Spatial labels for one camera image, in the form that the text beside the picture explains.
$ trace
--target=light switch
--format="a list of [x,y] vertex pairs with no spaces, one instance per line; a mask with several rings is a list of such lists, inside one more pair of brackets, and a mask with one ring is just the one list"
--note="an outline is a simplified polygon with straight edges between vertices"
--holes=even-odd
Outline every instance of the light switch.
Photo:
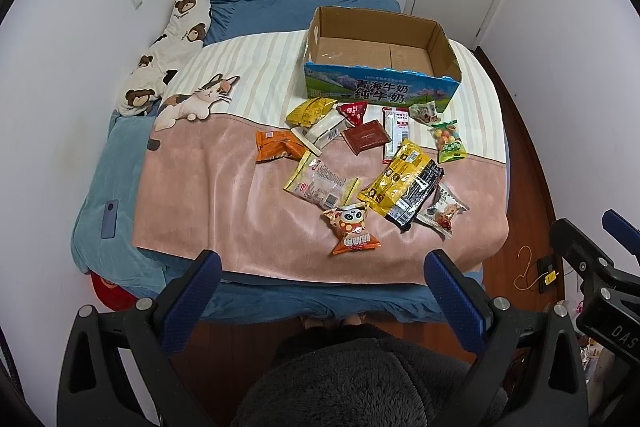
[[142,0],[131,0],[131,4],[133,4],[134,9],[137,10],[142,6]]

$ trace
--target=blue bed sheet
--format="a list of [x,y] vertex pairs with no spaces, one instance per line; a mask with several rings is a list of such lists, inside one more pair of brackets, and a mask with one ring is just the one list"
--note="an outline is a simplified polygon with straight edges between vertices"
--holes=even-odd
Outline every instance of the blue bed sheet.
[[[205,44],[253,33],[307,28],[318,6],[358,6],[399,12],[395,0],[211,0],[212,23]],[[155,297],[190,261],[131,246],[133,218],[152,116],[111,118],[102,152],[72,234],[78,267],[95,271],[138,297]],[[102,214],[118,200],[116,233],[101,239]],[[482,281],[482,270],[467,274]],[[300,283],[224,272],[204,317],[235,324],[276,321],[296,315],[345,317],[384,311],[398,321],[442,321],[430,289],[416,284],[340,285]]]
[[399,12],[396,0],[210,0],[211,26],[204,45],[241,35],[309,28],[318,6],[371,8]]

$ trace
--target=cat print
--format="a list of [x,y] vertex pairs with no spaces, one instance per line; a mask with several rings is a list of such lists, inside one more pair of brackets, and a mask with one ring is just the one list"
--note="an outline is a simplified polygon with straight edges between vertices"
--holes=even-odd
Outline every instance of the cat print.
[[231,102],[229,92],[239,76],[222,78],[218,73],[193,94],[174,94],[166,99],[158,111],[154,129],[160,131],[173,127],[176,120],[205,120],[209,117],[209,107],[218,100]]

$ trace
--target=snack package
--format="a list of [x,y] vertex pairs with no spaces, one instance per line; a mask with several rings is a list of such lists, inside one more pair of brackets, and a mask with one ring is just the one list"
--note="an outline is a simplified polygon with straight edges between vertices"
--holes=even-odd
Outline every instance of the snack package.
[[391,141],[378,120],[372,120],[357,127],[349,127],[342,131],[342,137],[356,156],[362,151],[380,147]]
[[330,210],[336,206],[345,206],[358,185],[359,178],[340,178],[320,158],[307,151],[283,188],[303,200]]
[[438,147],[438,163],[452,162],[466,158],[466,149],[458,134],[458,120],[431,125],[433,138]]
[[358,199],[406,232],[443,174],[444,170],[419,146],[404,140],[391,165],[361,190]]
[[365,229],[364,218],[368,208],[367,203],[355,203],[324,211],[324,215],[329,218],[331,226],[340,238],[340,243],[332,251],[334,255],[352,250],[370,250],[380,246],[380,241]]
[[455,197],[447,185],[440,182],[433,204],[426,210],[421,210],[416,219],[440,232],[445,237],[451,238],[453,237],[451,220],[457,214],[461,214],[468,209],[469,207]]
[[389,164],[400,148],[402,140],[409,138],[409,112],[404,107],[383,107],[382,121],[391,139],[385,145],[382,163]]
[[294,127],[292,132],[313,154],[319,156],[322,147],[348,128],[345,117],[332,109],[311,127]]
[[256,162],[276,158],[300,160],[306,152],[306,147],[291,131],[256,131],[255,144],[258,148]]
[[291,111],[286,120],[293,125],[311,127],[334,107],[335,102],[337,100],[325,98],[324,96],[306,100]]
[[436,103],[433,100],[427,103],[414,103],[409,107],[409,116],[425,125],[433,125],[440,121],[436,111]]
[[354,127],[361,125],[364,119],[364,113],[367,110],[367,102],[352,102],[339,105],[338,111],[347,119]]

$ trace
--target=metal bolt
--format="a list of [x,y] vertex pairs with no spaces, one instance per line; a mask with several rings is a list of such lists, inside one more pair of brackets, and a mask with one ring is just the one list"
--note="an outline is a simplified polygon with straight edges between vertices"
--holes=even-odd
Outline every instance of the metal bolt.
[[149,297],[143,297],[142,299],[138,299],[136,302],[136,308],[140,311],[148,310],[151,306],[154,305],[154,300]]
[[499,310],[506,311],[511,306],[511,303],[504,297],[496,297],[494,299],[494,306]]
[[93,312],[94,312],[94,307],[89,306],[89,304],[85,304],[84,306],[82,306],[82,308],[78,310],[78,315],[80,315],[81,317],[88,317]]
[[562,304],[556,304],[554,306],[554,311],[559,317],[566,317],[566,314],[568,313],[566,308]]

